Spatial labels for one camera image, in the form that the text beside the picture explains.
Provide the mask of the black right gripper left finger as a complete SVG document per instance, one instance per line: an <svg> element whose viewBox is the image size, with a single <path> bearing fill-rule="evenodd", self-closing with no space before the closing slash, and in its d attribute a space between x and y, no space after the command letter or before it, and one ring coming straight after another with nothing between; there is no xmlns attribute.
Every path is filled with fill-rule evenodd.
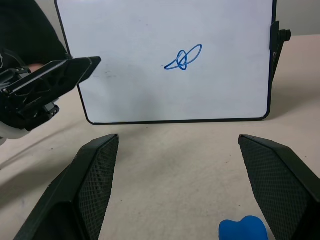
<svg viewBox="0 0 320 240"><path fill-rule="evenodd" d="M47 187L16 240L99 239L112 192L118 134L93 139Z"/></svg>

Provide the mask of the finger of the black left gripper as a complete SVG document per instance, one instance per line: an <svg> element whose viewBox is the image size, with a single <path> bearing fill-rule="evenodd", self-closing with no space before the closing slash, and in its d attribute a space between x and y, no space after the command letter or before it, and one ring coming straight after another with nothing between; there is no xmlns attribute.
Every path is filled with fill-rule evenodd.
<svg viewBox="0 0 320 240"><path fill-rule="evenodd" d="M33 83L46 84L46 81L52 78L54 84L49 83L48 89L57 92L58 95L64 95L72 90L70 82L59 85L69 63L69 60L51 61L34 72L30 72L26 66L7 69L5 71L5 94L13 95Z"/></svg>
<svg viewBox="0 0 320 240"><path fill-rule="evenodd" d="M99 56L74 58L68 60L70 62L66 66L66 70L64 71L58 84L63 85L64 83L71 83L71 90L73 90L79 83L87 80L102 61ZM49 78L45 82L51 85L55 83L52 78ZM64 94L57 94L57 91L53 91L51 89L49 93L43 97L43 101L45 103L53 102L63 95Z"/></svg>

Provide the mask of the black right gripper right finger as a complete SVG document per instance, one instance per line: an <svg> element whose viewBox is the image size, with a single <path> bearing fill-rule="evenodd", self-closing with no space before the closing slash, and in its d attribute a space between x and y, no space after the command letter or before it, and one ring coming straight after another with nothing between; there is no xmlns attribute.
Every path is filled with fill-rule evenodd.
<svg viewBox="0 0 320 240"><path fill-rule="evenodd" d="M277 240L320 238L320 179L295 154L272 140L240 135L254 198Z"/></svg>

